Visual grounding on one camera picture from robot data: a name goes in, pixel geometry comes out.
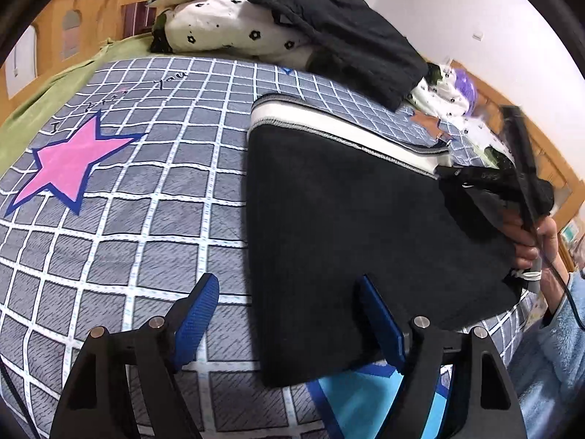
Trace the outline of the person's right hand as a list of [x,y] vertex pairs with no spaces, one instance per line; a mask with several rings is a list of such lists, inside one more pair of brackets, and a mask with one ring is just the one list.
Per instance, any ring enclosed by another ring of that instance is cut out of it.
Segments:
[[539,219],[534,228],[524,228],[521,215],[517,211],[504,209],[501,216],[501,232],[514,244],[513,267],[527,270],[538,257],[542,257],[560,274],[566,275],[558,250],[556,223],[551,216]]

